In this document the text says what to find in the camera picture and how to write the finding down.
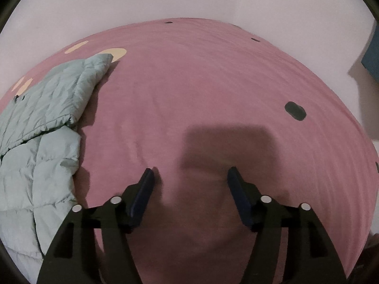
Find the blue box at wall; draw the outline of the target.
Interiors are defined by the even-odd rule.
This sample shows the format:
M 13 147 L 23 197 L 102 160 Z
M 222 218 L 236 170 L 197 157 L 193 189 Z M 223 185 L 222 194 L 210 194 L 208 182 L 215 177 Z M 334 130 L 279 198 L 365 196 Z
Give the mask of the blue box at wall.
M 373 38 L 365 52 L 361 64 L 373 77 L 373 79 L 379 82 L 379 27 L 378 23 L 375 26 Z

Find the light blue quilted jacket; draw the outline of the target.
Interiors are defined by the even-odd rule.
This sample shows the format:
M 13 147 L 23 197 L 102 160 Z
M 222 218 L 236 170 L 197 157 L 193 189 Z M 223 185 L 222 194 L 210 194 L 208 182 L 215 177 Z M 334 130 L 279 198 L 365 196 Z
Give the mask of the light blue quilted jacket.
M 76 126 L 112 60 L 95 54 L 60 64 L 1 113 L 1 242 L 30 283 L 77 203 Z

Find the pink polka dot bed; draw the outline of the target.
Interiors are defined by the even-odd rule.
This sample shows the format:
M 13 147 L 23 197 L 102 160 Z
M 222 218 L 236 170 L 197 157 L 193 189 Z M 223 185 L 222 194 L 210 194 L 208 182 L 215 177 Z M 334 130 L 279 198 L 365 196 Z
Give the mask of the pink polka dot bed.
M 320 78 L 236 26 L 151 21 L 57 52 L 1 98 L 1 113 L 52 68 L 95 54 L 113 60 L 76 126 L 75 205 L 101 206 L 153 171 L 126 235 L 141 283 L 242 283 L 256 234 L 238 214 L 231 167 L 279 204 L 308 203 L 348 279 L 369 236 L 378 155 Z

